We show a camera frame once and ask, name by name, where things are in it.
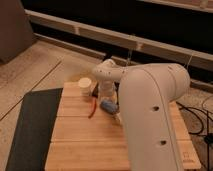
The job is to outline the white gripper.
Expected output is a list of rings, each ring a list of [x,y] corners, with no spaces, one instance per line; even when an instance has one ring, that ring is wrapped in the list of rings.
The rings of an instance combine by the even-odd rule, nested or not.
[[[101,81],[98,85],[98,98],[100,100],[113,100],[115,95],[115,84],[112,81]]]

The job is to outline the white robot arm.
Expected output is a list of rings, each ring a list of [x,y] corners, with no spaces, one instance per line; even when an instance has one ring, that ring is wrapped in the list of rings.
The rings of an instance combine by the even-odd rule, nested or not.
[[[188,71],[176,63],[121,67],[108,59],[92,73],[99,82],[119,84],[131,171],[184,171],[169,103],[188,90]]]

